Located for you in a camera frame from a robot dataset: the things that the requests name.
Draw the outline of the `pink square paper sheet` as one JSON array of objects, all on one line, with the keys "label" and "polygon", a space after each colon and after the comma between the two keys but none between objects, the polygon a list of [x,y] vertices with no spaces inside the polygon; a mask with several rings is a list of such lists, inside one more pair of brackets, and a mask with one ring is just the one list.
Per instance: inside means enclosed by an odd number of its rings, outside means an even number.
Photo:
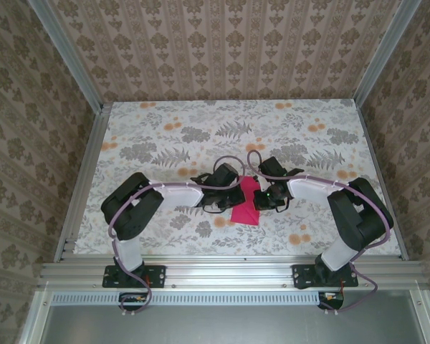
[{"label": "pink square paper sheet", "polygon": [[251,176],[245,176],[240,184],[245,202],[236,205],[231,213],[231,222],[252,226],[259,225],[259,211],[254,205],[254,192],[260,190],[259,182]]}]

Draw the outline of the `grey metal sheet panel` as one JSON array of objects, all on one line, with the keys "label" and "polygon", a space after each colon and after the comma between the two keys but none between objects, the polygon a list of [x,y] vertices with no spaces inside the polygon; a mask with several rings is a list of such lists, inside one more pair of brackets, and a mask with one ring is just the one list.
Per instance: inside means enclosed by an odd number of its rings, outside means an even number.
[{"label": "grey metal sheet panel", "polygon": [[19,344],[430,344],[430,293],[385,290],[333,314],[313,305],[58,305],[38,292]]}]

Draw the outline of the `floral table cover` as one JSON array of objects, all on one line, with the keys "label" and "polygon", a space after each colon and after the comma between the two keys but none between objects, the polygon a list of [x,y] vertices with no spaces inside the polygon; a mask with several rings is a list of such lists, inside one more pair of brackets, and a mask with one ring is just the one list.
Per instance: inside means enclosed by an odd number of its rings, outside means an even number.
[{"label": "floral table cover", "polygon": [[[217,158],[235,168],[274,156],[286,169],[339,182],[367,179],[382,191],[352,100],[117,102],[94,170],[76,254],[112,254],[102,202],[129,176],[187,181]],[[256,226],[231,212],[161,209],[140,236],[144,254],[317,255],[338,232],[328,208],[306,200],[260,214]]]}]

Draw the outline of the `black connector board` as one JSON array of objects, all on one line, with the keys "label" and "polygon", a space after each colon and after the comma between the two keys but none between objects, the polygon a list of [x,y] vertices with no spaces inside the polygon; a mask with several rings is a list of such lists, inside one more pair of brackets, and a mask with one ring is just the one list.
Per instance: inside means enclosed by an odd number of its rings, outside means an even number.
[{"label": "black connector board", "polygon": [[149,300],[148,292],[123,292],[118,296],[119,307],[126,312],[137,312],[145,305]]},{"label": "black connector board", "polygon": [[339,310],[343,306],[343,292],[318,292],[319,304],[321,310]]}]

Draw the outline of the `aluminium frame cross rail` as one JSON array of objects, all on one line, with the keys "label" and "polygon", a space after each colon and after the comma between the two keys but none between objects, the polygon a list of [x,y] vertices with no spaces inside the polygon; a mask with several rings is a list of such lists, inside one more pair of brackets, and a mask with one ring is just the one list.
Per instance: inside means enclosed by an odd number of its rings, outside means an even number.
[{"label": "aluminium frame cross rail", "polygon": [[[66,259],[45,264],[37,282],[39,290],[99,291],[107,259]],[[307,264],[309,259],[291,257],[176,257],[147,259],[147,265],[166,268],[167,290],[291,290],[295,273],[292,266]],[[426,288],[426,278],[418,262],[383,257],[363,258],[355,268],[367,277],[359,281],[360,290],[369,290],[376,282],[380,290]]]}]

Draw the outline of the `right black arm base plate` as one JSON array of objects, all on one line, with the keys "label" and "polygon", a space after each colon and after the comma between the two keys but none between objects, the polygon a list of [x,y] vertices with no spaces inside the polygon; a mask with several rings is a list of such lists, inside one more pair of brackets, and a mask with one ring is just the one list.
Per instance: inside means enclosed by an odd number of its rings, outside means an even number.
[{"label": "right black arm base plate", "polygon": [[358,278],[347,264],[337,271],[331,271],[325,265],[292,265],[293,283],[299,290],[309,287],[357,287]]}]

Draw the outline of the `right aluminium side rail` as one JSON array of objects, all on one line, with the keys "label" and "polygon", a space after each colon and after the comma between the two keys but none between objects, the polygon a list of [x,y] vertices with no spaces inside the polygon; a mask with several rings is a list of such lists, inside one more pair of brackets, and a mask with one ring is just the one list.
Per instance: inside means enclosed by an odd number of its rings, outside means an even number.
[{"label": "right aluminium side rail", "polygon": [[356,108],[356,110],[358,112],[360,123],[362,125],[363,132],[364,132],[364,135],[365,135],[365,139],[367,141],[367,144],[368,144],[368,147],[369,147],[369,150],[370,150],[370,154],[371,154],[371,158],[373,160],[373,165],[375,166],[376,175],[378,177],[379,184],[381,186],[381,190],[383,192],[383,196],[384,196],[384,199],[386,201],[386,207],[390,211],[390,213],[391,213],[391,215],[393,217],[394,225],[393,225],[393,228],[392,228],[391,231],[395,233],[396,240],[397,240],[399,249],[401,251],[401,259],[408,261],[408,260],[410,260],[410,257],[409,257],[409,254],[407,252],[406,245],[404,243],[404,240],[403,240],[403,237],[402,237],[402,234],[401,234],[401,230],[398,227],[398,222],[397,222],[397,219],[396,219],[396,214],[395,214],[395,211],[393,209],[393,205],[391,203],[391,199],[390,199],[390,196],[388,194],[388,190],[386,188],[385,181],[383,179],[383,175],[382,175],[382,172],[381,172],[381,167],[379,166],[379,163],[378,163],[378,160],[377,160],[377,157],[376,157],[376,152],[375,152],[375,149],[373,147],[371,138],[369,136],[367,125],[366,125],[366,123],[364,121],[364,117],[363,117],[363,114],[362,114],[362,111],[361,111],[360,107],[358,105],[355,105],[355,108]]}]

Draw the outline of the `aluminium side rail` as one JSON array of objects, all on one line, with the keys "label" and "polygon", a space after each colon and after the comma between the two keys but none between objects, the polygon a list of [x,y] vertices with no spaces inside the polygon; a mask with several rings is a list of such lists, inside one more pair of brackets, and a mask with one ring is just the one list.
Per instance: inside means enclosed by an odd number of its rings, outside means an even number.
[{"label": "aluminium side rail", "polygon": [[369,147],[369,150],[370,150],[370,154],[371,154],[371,158],[373,160],[373,165],[375,166],[376,175],[378,177],[379,184],[381,186],[381,190],[383,192],[383,196],[384,196],[384,199],[386,201],[386,207],[390,211],[390,213],[391,213],[391,215],[393,217],[394,225],[393,225],[393,228],[392,228],[391,231],[395,233],[396,240],[397,240],[399,249],[401,251],[401,259],[408,261],[408,260],[410,260],[410,257],[409,257],[409,254],[407,252],[406,245],[404,243],[404,240],[403,240],[403,237],[402,237],[402,234],[401,234],[401,230],[398,227],[398,222],[397,222],[397,219],[396,219],[396,214],[395,214],[395,211],[393,209],[393,205],[391,203],[391,199],[390,199],[390,196],[388,194],[388,190],[386,188],[385,181],[383,179],[383,175],[382,175],[382,172],[381,172],[381,167],[379,166],[379,163],[378,163],[378,160],[377,160],[377,157],[376,157],[376,152],[375,152],[375,149],[373,147],[371,138],[369,136],[367,125],[366,125],[366,123],[364,121],[364,117],[363,117],[363,114],[362,114],[362,111],[361,111],[360,107],[358,105],[355,105],[355,108],[356,108],[356,110],[358,112],[360,123],[362,125],[363,132],[364,132],[364,135],[365,135],[365,139],[367,141],[367,144],[368,144],[368,147]]},{"label": "aluminium side rail", "polygon": [[105,103],[95,116],[89,140],[82,159],[75,188],[67,210],[64,225],[60,234],[54,263],[62,261],[65,245],[77,239],[82,224],[92,180],[95,174],[97,160],[102,148],[113,103]]}]

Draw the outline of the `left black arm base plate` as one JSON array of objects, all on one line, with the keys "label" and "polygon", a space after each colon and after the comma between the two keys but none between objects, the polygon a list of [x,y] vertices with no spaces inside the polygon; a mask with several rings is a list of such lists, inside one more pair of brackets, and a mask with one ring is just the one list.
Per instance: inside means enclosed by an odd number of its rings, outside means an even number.
[{"label": "left black arm base plate", "polygon": [[[146,265],[132,271],[139,276],[150,288],[164,288],[166,280],[166,266],[164,265]],[[119,266],[106,266],[102,286],[104,288],[141,288],[143,284],[126,274]]]}]

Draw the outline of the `left aluminium side rail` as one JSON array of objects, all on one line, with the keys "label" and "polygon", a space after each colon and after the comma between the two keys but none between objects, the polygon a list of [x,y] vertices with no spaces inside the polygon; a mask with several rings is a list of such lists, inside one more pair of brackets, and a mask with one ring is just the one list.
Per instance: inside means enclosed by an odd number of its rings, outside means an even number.
[{"label": "left aluminium side rail", "polygon": [[102,148],[113,103],[105,103],[95,116],[89,140],[82,159],[75,188],[67,210],[64,225],[60,234],[54,263],[62,261],[65,245],[77,239],[82,224],[92,180],[95,174],[97,160]]}]

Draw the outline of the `right aluminium frame post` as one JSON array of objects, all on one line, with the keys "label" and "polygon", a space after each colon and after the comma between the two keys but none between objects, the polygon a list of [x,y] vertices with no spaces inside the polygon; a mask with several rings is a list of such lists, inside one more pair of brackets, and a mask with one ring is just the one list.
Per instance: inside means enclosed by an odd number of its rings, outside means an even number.
[{"label": "right aluminium frame post", "polygon": [[353,99],[357,108],[361,108],[368,98],[420,4],[421,0],[401,0],[386,33],[378,45],[378,49],[374,53],[355,91]]}]

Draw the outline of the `aluminium frame post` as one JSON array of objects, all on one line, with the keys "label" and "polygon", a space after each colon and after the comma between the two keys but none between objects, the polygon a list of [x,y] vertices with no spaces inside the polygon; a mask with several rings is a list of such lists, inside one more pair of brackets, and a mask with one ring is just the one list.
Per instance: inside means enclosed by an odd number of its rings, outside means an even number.
[{"label": "aluminium frame post", "polygon": [[355,91],[353,99],[357,108],[361,108],[368,98],[420,4],[421,0],[401,0],[386,33],[378,45],[378,49],[374,53]]},{"label": "aluminium frame post", "polygon": [[87,68],[83,65],[76,49],[62,28],[54,10],[47,0],[28,0],[44,29],[47,31],[52,43],[57,48],[61,58],[67,65],[80,90],[85,96],[95,115],[102,112],[103,101],[90,79]]}]

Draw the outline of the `left aluminium frame post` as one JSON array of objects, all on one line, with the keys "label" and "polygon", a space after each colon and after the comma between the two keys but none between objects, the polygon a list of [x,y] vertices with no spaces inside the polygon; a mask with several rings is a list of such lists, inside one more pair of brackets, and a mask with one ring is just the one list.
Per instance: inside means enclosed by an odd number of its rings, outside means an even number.
[{"label": "left aluminium frame post", "polygon": [[47,0],[28,0],[44,29],[47,31],[52,43],[57,48],[61,58],[67,65],[80,90],[85,96],[95,115],[102,112],[103,101],[90,79],[87,68],[83,65],[76,49],[62,28],[54,10]]}]

